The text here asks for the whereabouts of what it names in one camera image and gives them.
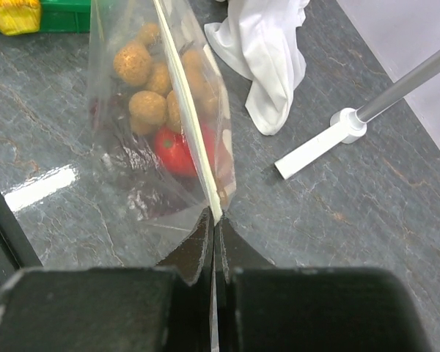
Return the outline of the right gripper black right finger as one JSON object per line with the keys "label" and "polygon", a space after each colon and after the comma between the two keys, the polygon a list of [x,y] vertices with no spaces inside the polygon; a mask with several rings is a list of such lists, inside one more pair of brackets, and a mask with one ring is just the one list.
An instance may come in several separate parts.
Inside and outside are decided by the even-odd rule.
{"label": "right gripper black right finger", "polygon": [[375,267],[277,268],[215,228],[221,351],[429,351],[405,285]]}

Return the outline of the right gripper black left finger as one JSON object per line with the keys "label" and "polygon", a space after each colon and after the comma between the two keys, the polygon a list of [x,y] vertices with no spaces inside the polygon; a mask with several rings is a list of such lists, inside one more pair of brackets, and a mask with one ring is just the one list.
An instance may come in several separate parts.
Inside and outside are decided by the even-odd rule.
{"label": "right gripper black left finger", "polygon": [[0,290],[0,351],[209,351],[213,215],[152,267],[26,268]]}

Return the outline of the clear dotted zip top bag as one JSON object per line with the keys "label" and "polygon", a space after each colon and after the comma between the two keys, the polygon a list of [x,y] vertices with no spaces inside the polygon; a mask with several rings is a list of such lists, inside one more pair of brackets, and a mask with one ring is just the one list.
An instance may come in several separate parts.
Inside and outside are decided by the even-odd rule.
{"label": "clear dotted zip top bag", "polygon": [[227,88],[188,1],[93,1],[88,112],[115,252],[156,263],[236,190]]}

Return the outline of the red yellow mango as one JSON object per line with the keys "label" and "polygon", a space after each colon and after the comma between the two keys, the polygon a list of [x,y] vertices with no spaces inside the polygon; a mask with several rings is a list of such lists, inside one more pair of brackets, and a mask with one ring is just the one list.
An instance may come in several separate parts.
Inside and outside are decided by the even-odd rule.
{"label": "red yellow mango", "polygon": [[[210,167],[215,164],[215,133],[207,125],[201,125]],[[155,133],[155,155],[172,174],[196,177],[197,171],[191,157],[188,143],[182,134],[162,127]]]}

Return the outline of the brown longan bunch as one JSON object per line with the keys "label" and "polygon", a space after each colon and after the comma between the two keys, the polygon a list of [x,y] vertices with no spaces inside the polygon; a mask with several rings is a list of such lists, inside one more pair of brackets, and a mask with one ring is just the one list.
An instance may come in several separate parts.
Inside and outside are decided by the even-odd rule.
{"label": "brown longan bunch", "polygon": [[[180,133],[180,108],[173,89],[168,64],[155,47],[161,43],[156,23],[144,24],[135,39],[120,49],[113,68],[119,78],[136,92],[128,100],[129,123],[138,136],[150,134],[162,126]],[[211,120],[219,110],[218,85],[207,80],[206,56],[197,48],[181,52],[180,59],[201,120]]]}

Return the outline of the purple grape bunch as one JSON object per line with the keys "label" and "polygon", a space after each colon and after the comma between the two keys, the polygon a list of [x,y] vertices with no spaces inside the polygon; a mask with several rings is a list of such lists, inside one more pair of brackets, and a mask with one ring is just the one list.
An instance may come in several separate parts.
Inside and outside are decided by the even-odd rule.
{"label": "purple grape bunch", "polygon": [[127,102],[121,94],[90,100],[94,146],[106,182],[142,219],[191,207],[196,200],[190,188],[170,175],[155,155],[154,133],[139,136],[132,131]]}

